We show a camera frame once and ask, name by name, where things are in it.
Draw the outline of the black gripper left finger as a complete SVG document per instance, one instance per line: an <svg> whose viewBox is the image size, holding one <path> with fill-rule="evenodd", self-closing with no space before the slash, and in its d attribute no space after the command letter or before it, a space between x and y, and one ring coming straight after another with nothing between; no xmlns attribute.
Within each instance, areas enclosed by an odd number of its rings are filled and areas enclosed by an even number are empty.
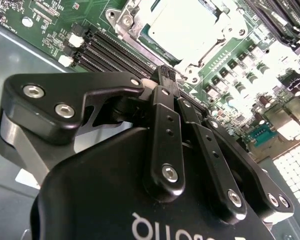
<svg viewBox="0 0 300 240"><path fill-rule="evenodd" d="M75 138L123 122L148 133L144 185L160 202L185 190L176 82L165 84L130 72L15 74L3 84L0 138L39 184L75 155Z"/></svg>

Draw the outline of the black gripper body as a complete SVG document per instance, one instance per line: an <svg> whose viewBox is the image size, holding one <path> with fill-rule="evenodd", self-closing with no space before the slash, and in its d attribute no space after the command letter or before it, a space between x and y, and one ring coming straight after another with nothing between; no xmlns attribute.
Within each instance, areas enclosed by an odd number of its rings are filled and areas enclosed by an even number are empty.
<svg viewBox="0 0 300 240"><path fill-rule="evenodd" d="M126 130L55 166L30 214L34 240L265 240L268 229L249 208L231 225L212 211L197 166L183 148L185 191L170 203L143 185L147 130Z"/></svg>

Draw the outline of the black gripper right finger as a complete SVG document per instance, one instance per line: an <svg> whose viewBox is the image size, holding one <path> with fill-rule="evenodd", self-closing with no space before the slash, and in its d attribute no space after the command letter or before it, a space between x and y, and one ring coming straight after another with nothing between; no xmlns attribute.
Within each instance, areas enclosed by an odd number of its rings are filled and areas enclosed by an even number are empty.
<svg viewBox="0 0 300 240"><path fill-rule="evenodd" d="M190 142L202 155L208 189L217 209L237 223L247 216L248 208L265 223L277 223L293 216L294 206L288 196L225 128L202 109L203 119L187 98L180 95L177 72L168 68L168 83L178 98L182 122Z"/></svg>

